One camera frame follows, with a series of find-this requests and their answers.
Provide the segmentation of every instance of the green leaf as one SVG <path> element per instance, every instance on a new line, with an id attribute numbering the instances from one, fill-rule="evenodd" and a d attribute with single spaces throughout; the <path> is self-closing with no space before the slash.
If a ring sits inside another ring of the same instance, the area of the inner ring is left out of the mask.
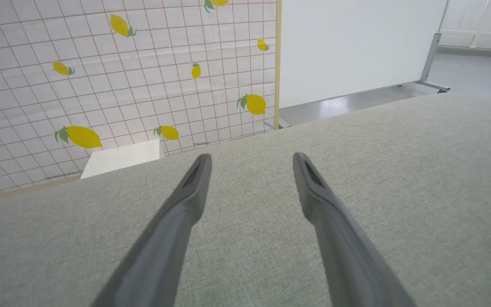
<path id="1" fill-rule="evenodd" d="M 127 37 L 135 36 L 137 31 L 138 31 L 137 29 L 136 29 L 136 31 L 134 31 L 134 29 L 132 29 L 132 27 L 130 26 L 130 29 L 128 29 Z"/>
<path id="2" fill-rule="evenodd" d="M 210 0 L 206 0 L 206 1 L 204 2 L 204 6 L 207 6 L 207 7 L 211 8 L 212 10 L 214 10 L 214 9 L 215 9 L 215 8 L 213 7 L 213 4 L 211 3 L 211 1 L 210 1 Z"/>
<path id="3" fill-rule="evenodd" d="M 242 98 L 242 109 L 245 110 L 246 109 L 246 104 L 247 104 L 247 95 L 245 95 L 243 98 Z"/>
<path id="4" fill-rule="evenodd" d="M 60 138 L 62 139 L 62 141 L 69 144 L 69 142 L 68 142 L 69 136 L 68 136 L 67 128 L 64 127 L 63 129 L 60 129 L 59 135 L 60 135 Z"/>

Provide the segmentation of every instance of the gray floor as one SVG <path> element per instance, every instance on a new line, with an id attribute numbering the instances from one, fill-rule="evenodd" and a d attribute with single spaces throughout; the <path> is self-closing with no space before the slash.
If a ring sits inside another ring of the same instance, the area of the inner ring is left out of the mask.
<path id="1" fill-rule="evenodd" d="M 491 58 L 437 54 L 428 81 L 450 86 L 452 93 L 491 99 Z M 417 84 L 405 84 L 327 101 L 285 107 L 280 110 L 280 118 L 287 124 L 294 126 L 366 109 L 367 107 L 374 107 L 383 103 L 432 93 L 437 93 L 437 90 Z"/>

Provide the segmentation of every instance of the lemon-print fabric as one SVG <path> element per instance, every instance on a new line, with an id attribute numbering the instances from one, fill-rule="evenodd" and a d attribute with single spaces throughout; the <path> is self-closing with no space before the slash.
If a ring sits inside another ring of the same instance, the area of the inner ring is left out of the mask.
<path id="1" fill-rule="evenodd" d="M 276 0 L 103 2 L 0 0 L 0 193 L 274 129 Z"/>

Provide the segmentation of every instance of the wooden frame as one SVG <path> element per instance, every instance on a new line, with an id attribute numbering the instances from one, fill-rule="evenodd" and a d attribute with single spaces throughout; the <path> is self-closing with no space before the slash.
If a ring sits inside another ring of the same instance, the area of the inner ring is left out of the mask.
<path id="1" fill-rule="evenodd" d="M 274 95 L 274 130 L 279 129 L 279 79 L 281 58 L 281 0 L 276 0 L 276 81 Z"/>

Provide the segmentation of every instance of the white wall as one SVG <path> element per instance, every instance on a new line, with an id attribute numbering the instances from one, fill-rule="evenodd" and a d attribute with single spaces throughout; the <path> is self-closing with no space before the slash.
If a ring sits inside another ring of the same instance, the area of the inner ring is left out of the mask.
<path id="1" fill-rule="evenodd" d="M 440 45 L 491 49 L 491 0 L 450 0 Z"/>

